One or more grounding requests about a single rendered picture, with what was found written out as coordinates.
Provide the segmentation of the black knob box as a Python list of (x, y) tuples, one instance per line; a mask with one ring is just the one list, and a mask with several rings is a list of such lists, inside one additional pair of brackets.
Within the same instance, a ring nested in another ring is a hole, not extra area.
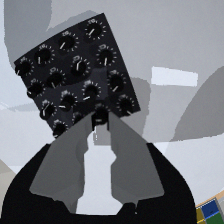
[(14, 64), (55, 139), (91, 112), (98, 126), (107, 123), (107, 112), (121, 118), (141, 111), (104, 13), (50, 37)]

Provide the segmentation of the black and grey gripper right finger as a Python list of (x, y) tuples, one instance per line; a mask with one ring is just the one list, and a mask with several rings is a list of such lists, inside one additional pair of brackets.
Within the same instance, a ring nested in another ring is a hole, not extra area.
[(110, 166), (111, 195), (122, 205), (132, 202), (137, 214), (148, 214), (173, 224), (197, 224), (191, 190), (171, 162), (112, 112), (107, 131), (116, 156)]

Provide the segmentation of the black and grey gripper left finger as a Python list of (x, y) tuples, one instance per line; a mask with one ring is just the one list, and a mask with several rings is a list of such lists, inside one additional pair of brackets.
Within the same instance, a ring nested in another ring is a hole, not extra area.
[(96, 113), (91, 112), (50, 144), (45, 144), (17, 173), (5, 194), (0, 224), (11, 224), (19, 216), (51, 210), (63, 201), (76, 214), (84, 194), (84, 154), (88, 136), (95, 130)]

